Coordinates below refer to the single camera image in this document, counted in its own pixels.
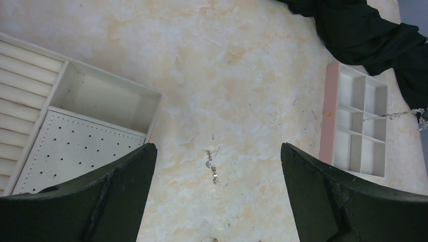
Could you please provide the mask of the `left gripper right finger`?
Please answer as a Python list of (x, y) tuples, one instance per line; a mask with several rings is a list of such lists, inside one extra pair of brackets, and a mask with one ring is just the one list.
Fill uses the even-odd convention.
[(427, 241), (427, 196), (359, 178), (290, 143), (281, 163), (301, 241)]

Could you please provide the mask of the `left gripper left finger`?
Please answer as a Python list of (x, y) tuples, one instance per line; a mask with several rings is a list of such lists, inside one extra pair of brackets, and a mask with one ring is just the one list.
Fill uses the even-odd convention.
[(1, 197), (1, 241), (136, 241), (156, 158), (146, 143), (38, 193)]

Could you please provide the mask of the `small silver earring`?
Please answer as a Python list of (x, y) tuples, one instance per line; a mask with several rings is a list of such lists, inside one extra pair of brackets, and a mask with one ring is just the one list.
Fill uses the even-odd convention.
[(203, 152), (206, 154), (207, 161), (205, 162), (205, 166), (212, 172), (212, 182), (213, 184), (219, 183), (217, 168), (212, 164), (213, 160), (216, 158), (220, 147), (218, 147), (215, 151), (211, 151), (208, 149), (203, 149)]

